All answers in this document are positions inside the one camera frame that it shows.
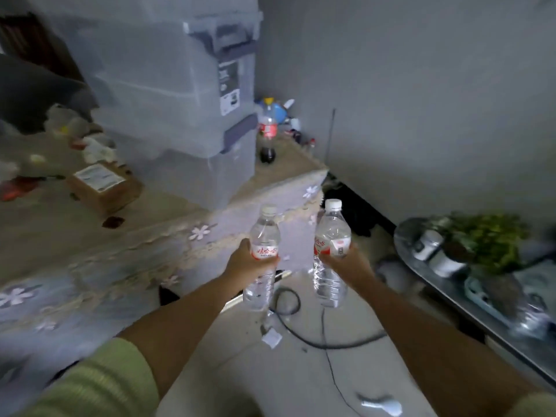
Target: green sleeve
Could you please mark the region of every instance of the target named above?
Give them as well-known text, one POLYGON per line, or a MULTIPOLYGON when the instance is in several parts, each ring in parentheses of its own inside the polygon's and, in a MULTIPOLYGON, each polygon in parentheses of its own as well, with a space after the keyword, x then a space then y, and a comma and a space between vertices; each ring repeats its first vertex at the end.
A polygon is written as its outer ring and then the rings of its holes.
POLYGON ((152 416, 159 397, 151 368, 134 344, 114 338, 70 369, 21 417, 152 416))
POLYGON ((556 398, 547 393, 528 395, 506 414, 506 417, 554 417, 556 398))

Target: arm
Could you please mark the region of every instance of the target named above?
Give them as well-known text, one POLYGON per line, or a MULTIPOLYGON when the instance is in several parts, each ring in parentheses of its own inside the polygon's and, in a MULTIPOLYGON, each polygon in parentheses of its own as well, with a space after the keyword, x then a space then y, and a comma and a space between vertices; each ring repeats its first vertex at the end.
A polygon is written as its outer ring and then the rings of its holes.
POLYGON ((374 278, 354 246, 321 256, 375 311, 409 372, 439 417, 495 417, 535 386, 486 346, 414 307, 374 278))
POLYGON ((252 257, 249 240, 241 241, 224 273, 191 294, 139 319, 118 337, 135 344, 147 360, 162 398, 226 302, 280 259, 252 257))

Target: person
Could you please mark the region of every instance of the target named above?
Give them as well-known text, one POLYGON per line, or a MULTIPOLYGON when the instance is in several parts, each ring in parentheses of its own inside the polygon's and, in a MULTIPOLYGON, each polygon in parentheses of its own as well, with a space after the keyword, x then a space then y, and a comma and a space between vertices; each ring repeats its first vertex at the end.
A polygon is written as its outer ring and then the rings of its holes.
MULTIPOLYGON (((321 260, 374 309, 439 417, 556 415, 554 397, 486 346, 425 314, 376 279, 357 246, 344 258, 321 260)), ((220 277, 124 329, 21 415, 153 415, 226 302, 278 261, 256 260, 244 239, 220 277)))

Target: cardboard box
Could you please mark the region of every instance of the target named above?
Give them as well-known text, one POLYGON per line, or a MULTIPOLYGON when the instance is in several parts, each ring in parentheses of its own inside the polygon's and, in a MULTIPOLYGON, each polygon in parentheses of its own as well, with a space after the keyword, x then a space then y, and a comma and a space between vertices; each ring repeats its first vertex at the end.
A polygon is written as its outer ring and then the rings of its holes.
POLYGON ((101 217, 109 217, 141 195, 143 185, 115 164, 97 162, 66 179, 77 198, 101 217))

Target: red and white label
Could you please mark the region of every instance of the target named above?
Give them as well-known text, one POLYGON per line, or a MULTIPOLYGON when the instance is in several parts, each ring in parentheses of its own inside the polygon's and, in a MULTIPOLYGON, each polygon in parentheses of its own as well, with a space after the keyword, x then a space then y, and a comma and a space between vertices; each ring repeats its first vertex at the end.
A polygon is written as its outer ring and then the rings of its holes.
POLYGON ((278 256, 278 246, 251 246, 251 255, 257 259, 278 256))
POLYGON ((315 237, 315 254, 345 256, 348 253, 350 245, 351 237, 337 238, 336 240, 331 241, 315 237))
POLYGON ((268 139, 272 139, 278 133, 278 125, 263 125, 262 135, 268 139))

